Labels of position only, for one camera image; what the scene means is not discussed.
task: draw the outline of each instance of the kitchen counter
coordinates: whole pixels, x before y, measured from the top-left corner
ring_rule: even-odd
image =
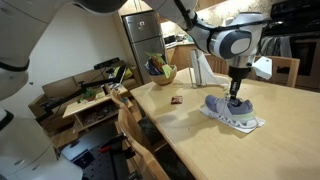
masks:
[[[176,46],[185,46],[185,45],[193,45],[194,42],[190,42],[190,41],[180,41],[180,42],[173,42],[170,44],[166,44],[166,49],[170,49]]]

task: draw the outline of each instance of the white shoe sole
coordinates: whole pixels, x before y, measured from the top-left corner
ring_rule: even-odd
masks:
[[[224,117],[223,115],[220,115],[216,112],[211,111],[207,106],[203,106],[200,108],[200,111],[205,114],[206,116],[210,118],[217,119],[229,126],[232,126],[234,128],[241,128],[241,129],[255,129],[257,126],[259,126],[259,122],[256,119],[256,117],[249,118],[249,119],[242,119],[241,121],[245,121],[246,124],[240,122],[236,119],[231,119],[230,117]]]

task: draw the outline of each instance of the stainless steel refrigerator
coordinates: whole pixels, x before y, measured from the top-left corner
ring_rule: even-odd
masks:
[[[154,11],[145,11],[121,17],[142,80],[144,83],[151,82],[144,66],[148,61],[146,52],[161,53],[166,57],[165,44],[157,14]]]

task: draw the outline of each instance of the shelf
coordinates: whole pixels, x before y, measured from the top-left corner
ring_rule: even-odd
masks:
[[[117,115],[118,112],[119,112],[118,110],[114,111],[114,112],[111,112],[108,115],[106,115],[105,117],[103,117],[102,119],[95,120],[94,122],[91,122],[91,123],[82,122],[83,126],[82,127],[80,126],[80,128],[78,128],[77,130],[78,131],[82,131],[82,130],[87,129],[87,128],[91,127],[91,126],[94,126],[94,125],[96,125],[96,124],[98,124],[98,123],[100,123],[100,122],[102,122],[104,120],[107,120],[107,119],[111,118],[112,116]]]

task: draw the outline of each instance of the wooden shelf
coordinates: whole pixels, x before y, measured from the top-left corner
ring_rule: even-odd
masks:
[[[96,121],[94,121],[94,122],[92,122],[92,123],[83,123],[83,127],[81,127],[80,131],[81,131],[81,130],[84,130],[84,129],[87,129],[87,128],[95,125],[95,124],[98,124],[98,123],[100,123],[100,122],[102,122],[102,121],[104,121],[104,120],[107,120],[107,119],[109,119],[109,118],[111,118],[112,116],[115,116],[115,115],[117,115],[117,114],[118,114],[118,111],[114,111],[114,112],[109,113],[109,114],[108,114],[107,116],[105,116],[104,118],[99,119],[99,120],[96,120]]]

